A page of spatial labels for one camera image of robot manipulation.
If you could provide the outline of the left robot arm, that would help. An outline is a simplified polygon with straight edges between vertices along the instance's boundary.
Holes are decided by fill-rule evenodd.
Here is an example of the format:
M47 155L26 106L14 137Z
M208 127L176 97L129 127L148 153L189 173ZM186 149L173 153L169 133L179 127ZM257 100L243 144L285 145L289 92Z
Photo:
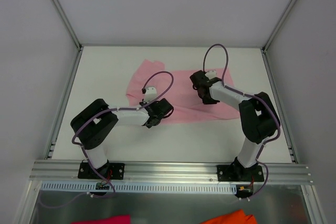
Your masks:
M96 99L71 120L70 126L91 163L90 173L103 178L108 172L108 159L102 143L114 127L135 125L150 129L173 112L174 107L167 99L123 108L110 108L104 99Z

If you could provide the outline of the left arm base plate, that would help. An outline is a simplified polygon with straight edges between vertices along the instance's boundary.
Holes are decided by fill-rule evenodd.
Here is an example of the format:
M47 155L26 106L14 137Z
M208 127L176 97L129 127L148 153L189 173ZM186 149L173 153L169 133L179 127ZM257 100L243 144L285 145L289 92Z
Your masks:
M109 180L123 180L124 178L124 163L106 163L97 169L97 172ZM100 179L93 171L88 162L82 162L78 170L79 179Z

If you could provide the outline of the pink t shirt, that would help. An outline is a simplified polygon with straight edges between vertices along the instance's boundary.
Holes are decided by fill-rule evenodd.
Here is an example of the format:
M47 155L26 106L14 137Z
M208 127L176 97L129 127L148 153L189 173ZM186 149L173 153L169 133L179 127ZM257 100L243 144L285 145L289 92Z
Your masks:
M153 74L164 71L160 61L144 60L133 74L126 91L129 105L138 105L143 98L142 88ZM232 120L239 118L239 112L231 106L218 103L204 105L202 99L193 90L190 76L195 70L172 71L174 83L163 96L174 107L173 114L163 120L164 124L196 123L214 120Z

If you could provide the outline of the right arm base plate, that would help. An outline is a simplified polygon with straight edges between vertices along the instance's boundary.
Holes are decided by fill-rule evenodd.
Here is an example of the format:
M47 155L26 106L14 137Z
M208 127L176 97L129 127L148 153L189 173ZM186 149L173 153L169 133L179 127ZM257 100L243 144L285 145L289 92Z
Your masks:
M264 173L260 165L245 168L237 158L229 165L217 165L219 182L264 182Z

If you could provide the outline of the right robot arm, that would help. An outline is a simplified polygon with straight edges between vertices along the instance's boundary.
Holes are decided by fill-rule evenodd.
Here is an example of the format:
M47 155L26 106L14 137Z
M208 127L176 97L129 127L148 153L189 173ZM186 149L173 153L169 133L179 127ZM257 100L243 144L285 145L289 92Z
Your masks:
M222 102L239 112L241 128L245 136L242 149L228 171L237 180L246 180L258 167L257 159L264 144L275 133L280 133L280 120L268 94L248 94L225 84L212 72L199 70L190 76L193 89L203 104Z

